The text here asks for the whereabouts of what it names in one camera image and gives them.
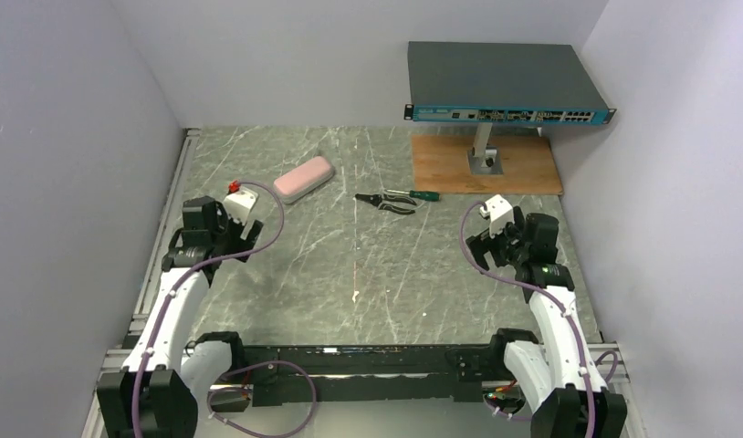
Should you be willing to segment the pink umbrella case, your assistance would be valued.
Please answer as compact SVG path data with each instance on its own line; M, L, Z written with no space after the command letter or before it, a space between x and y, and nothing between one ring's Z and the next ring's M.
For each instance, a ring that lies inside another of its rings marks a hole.
M317 156L276 178L273 187L283 203L292 204L326 183L334 174L334 166L325 157Z

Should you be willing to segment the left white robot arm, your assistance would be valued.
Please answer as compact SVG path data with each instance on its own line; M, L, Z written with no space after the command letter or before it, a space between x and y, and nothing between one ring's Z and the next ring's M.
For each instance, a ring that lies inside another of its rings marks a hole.
M250 219L258 195L247 189L222 201L211 196L183 203L182 225L162 258L160 290L152 313L119 370L100 376L96 389L104 436L192 437L205 412L202 397L215 380L244 361L232 332L201 336L184 355L195 314L212 285L220 256L245 262L263 224Z

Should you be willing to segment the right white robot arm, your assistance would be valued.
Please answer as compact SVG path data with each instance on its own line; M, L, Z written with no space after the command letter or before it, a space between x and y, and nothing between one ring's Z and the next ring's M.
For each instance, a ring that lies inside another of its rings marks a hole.
M461 249L482 275L520 287L539 327L501 337L501 362L531 410L533 437L619 437L626 400L598 370L578 315L569 269L558 263L559 221L511 207L498 214L477 203L488 228L462 235Z

